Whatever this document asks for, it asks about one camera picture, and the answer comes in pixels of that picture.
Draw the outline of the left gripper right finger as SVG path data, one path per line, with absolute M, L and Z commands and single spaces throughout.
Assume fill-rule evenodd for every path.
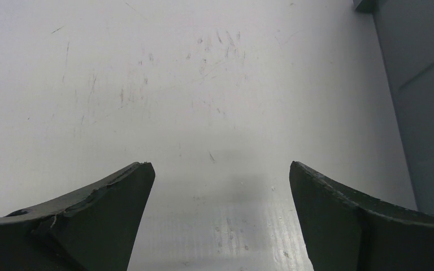
M 434 270 L 434 215 L 374 198 L 298 161 L 289 183 L 315 270 Z

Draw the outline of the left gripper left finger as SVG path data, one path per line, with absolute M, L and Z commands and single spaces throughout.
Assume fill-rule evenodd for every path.
M 132 163 L 0 217 L 0 270 L 127 270 L 154 180 L 151 163 Z

